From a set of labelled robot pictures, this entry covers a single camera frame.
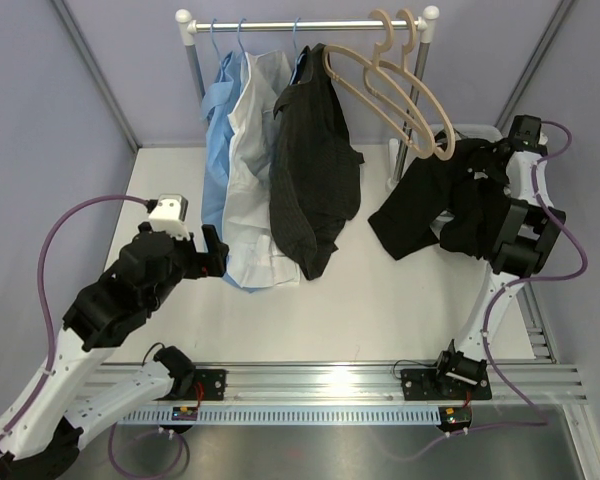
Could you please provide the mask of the wooden hanger of checkered shirt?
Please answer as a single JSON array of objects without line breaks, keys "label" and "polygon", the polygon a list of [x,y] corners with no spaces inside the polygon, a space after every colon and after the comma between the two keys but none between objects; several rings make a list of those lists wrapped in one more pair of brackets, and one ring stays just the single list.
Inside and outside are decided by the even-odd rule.
[{"label": "wooden hanger of checkered shirt", "polygon": [[[412,130],[415,130],[418,133],[419,137],[422,140],[426,141],[425,149],[417,147],[416,143],[411,139],[409,135],[402,131],[401,127],[394,123],[384,113],[383,110],[377,109],[377,113],[396,132],[398,132],[401,135],[402,140],[407,146],[414,148],[421,158],[427,158],[431,155],[435,155],[438,159],[442,161],[448,161],[453,156],[455,150],[455,136],[453,133],[452,123],[449,120],[443,107],[436,99],[434,94],[430,91],[430,89],[424,84],[424,82],[421,79],[419,79],[414,73],[408,70],[408,55],[414,49],[416,43],[416,32],[418,31],[419,27],[416,25],[414,16],[408,9],[399,10],[397,13],[397,17],[406,22],[408,30],[410,31],[409,41],[406,44],[402,45],[400,66],[382,58],[382,54],[386,51],[389,51],[392,48],[394,42],[394,27],[389,15],[382,9],[374,9],[369,14],[370,19],[379,20],[382,23],[386,32],[386,40],[384,43],[375,44],[371,66],[365,67],[363,70],[364,86],[373,97],[380,100],[389,108],[391,108],[403,119],[404,122],[408,124],[408,126]],[[411,86],[415,88],[417,93],[420,93],[422,96],[424,96],[435,107],[442,120],[444,131],[446,132],[447,136],[447,147],[445,150],[441,149],[439,146],[436,145],[433,132],[429,127],[428,123],[426,122],[424,116],[417,108],[415,101],[408,97],[402,90],[402,88],[390,76],[386,74],[386,70],[390,70],[399,75],[401,78],[407,80],[411,84]],[[375,89],[368,79],[369,73],[377,75],[385,83],[393,87],[395,91],[400,93],[403,96],[405,102],[407,103],[408,109],[402,109],[389,97]]]}]

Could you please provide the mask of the wooden hanger of black shirt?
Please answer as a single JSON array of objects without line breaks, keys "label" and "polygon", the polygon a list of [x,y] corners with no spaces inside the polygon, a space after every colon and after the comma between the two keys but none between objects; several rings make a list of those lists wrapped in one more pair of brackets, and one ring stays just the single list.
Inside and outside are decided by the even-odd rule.
[{"label": "wooden hanger of black shirt", "polygon": [[[410,31],[409,42],[402,45],[403,57],[400,66],[388,62],[383,55],[391,50],[394,44],[394,26],[388,13],[382,9],[374,9],[368,16],[377,20],[385,32],[382,42],[376,42],[371,58],[366,58],[348,47],[330,44],[326,45],[322,54],[322,62],[326,74],[348,93],[354,95],[361,103],[369,108],[378,118],[388,125],[399,138],[420,156],[426,158],[433,154],[436,143],[434,135],[423,114],[414,100],[388,73],[396,67],[403,78],[412,76],[405,65],[408,54],[414,47],[416,28],[414,16],[407,9],[398,12],[398,18],[406,22]],[[362,67],[363,92],[338,74],[331,65],[331,55],[336,54],[353,60]]]}]

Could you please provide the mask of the black shirt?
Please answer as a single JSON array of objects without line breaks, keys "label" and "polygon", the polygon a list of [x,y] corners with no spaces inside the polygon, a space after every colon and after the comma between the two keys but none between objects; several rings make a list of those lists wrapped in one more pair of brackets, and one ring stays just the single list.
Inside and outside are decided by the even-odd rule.
[{"label": "black shirt", "polygon": [[368,219],[381,245],[396,260],[435,244],[488,258],[510,207],[506,167],[513,153],[505,139],[468,138],[456,142],[447,161],[414,159]]}]

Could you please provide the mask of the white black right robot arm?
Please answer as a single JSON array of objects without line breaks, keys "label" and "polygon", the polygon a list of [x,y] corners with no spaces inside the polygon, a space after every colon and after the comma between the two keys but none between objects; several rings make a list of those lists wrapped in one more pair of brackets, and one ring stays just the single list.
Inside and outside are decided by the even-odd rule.
[{"label": "white black right robot arm", "polygon": [[491,397],[487,350],[523,281],[539,274],[558,239],[560,228],[550,217],[566,220],[549,197],[548,151],[541,137],[540,118],[514,117],[507,135],[514,148],[506,167],[507,206],[489,246],[484,280],[459,337],[442,351],[432,374],[435,390],[445,399]]}]

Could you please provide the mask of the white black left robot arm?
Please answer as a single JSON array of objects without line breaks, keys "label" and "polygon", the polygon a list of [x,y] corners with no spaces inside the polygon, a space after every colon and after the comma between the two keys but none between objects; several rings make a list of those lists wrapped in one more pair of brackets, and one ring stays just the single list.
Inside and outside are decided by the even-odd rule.
[{"label": "white black left robot arm", "polygon": [[144,326],[182,280],[221,277],[229,248],[212,225],[206,251],[191,235],[175,238],[143,224],[118,259],[83,288],[63,317],[54,359],[0,416],[0,479],[56,479],[102,432],[153,400],[182,400],[202,388],[193,362],[177,347],[87,400],[91,375]]}]

